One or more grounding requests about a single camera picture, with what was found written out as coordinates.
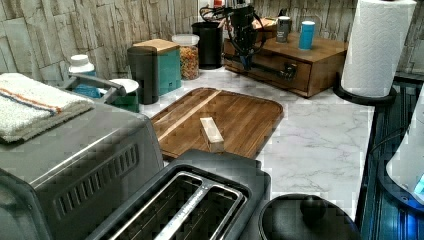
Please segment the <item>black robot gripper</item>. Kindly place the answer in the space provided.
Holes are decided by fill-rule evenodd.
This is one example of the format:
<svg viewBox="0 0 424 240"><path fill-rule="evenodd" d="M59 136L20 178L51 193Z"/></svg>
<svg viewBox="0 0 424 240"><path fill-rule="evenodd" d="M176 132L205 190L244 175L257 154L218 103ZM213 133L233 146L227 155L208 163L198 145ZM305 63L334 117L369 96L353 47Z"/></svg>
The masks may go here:
<svg viewBox="0 0 424 240"><path fill-rule="evenodd" d="M254 8L249 4L238 4L232 9L230 15L231 26L233 33L231 42L239 53L240 61L243 68L251 70L253 46L256 41L257 31L253 27Z"/></svg>

